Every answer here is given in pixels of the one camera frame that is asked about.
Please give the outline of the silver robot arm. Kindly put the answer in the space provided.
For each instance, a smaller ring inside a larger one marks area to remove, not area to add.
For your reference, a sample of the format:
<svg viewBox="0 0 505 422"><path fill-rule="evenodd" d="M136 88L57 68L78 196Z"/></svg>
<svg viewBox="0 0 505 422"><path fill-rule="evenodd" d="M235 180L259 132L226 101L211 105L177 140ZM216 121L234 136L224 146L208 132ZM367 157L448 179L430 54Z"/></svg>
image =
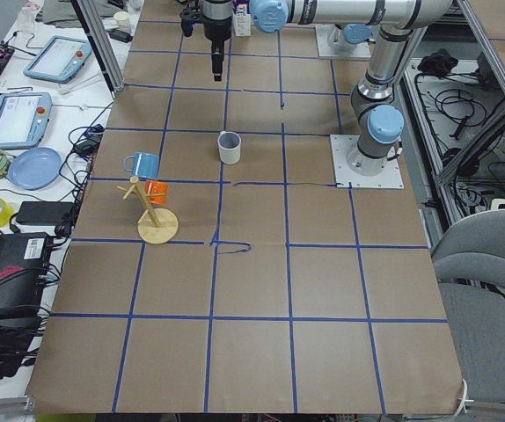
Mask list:
<svg viewBox="0 0 505 422"><path fill-rule="evenodd" d="M387 86L403 72L413 32L439 19L450 1L250 1L252 20L259 30L273 33L288 23L363 24L380 27L364 85Z"/></svg>
<svg viewBox="0 0 505 422"><path fill-rule="evenodd" d="M405 118L392 104L394 84L425 32L424 28L379 27L365 75L350 96L360 136L347 153L347 163L358 174L373 177L381 173L388 153L402 134Z"/></svg>

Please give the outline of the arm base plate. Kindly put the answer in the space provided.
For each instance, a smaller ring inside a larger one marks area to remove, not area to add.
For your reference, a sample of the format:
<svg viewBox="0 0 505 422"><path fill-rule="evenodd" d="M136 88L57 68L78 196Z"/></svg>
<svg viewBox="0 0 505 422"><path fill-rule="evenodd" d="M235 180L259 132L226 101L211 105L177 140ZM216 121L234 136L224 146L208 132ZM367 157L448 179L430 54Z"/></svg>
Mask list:
<svg viewBox="0 0 505 422"><path fill-rule="evenodd" d="M335 184L342 188L403 189L394 148L385 157L368 158L359 151L358 139L358 135L330 135Z"/></svg>
<svg viewBox="0 0 505 422"><path fill-rule="evenodd" d="M329 60L368 61L372 28L364 24L317 25L318 57Z"/></svg>

